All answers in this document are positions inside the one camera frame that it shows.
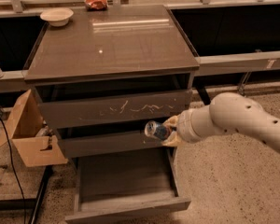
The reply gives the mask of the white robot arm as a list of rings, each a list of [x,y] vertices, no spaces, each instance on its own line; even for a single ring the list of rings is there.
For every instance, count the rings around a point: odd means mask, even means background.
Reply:
[[[161,144],[178,147],[194,144],[207,137],[240,133],[259,140],[280,154],[280,119],[267,113],[262,106],[244,96],[224,92],[210,105],[190,108],[164,122],[175,131]]]

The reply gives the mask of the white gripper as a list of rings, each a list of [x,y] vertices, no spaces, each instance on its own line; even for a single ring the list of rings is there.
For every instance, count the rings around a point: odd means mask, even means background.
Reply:
[[[161,142],[165,147],[178,147],[181,143],[180,137],[188,143],[194,144],[199,141],[199,136],[194,132],[191,116],[193,110],[185,110],[179,116],[171,116],[163,125],[166,127],[175,128],[167,139]]]

